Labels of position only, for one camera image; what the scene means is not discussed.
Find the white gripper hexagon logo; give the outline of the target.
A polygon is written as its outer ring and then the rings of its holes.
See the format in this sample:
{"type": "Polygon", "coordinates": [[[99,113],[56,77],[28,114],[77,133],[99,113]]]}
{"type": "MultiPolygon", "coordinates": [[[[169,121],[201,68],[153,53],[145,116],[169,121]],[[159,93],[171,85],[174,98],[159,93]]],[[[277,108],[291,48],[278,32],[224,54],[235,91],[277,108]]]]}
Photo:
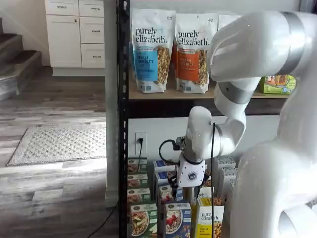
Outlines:
{"type": "Polygon", "coordinates": [[[202,186],[208,181],[209,175],[205,174],[205,161],[192,162],[183,154],[179,156],[176,171],[169,172],[169,185],[171,195],[175,201],[183,200],[183,189],[194,187],[194,197],[197,199],[202,186]]]}

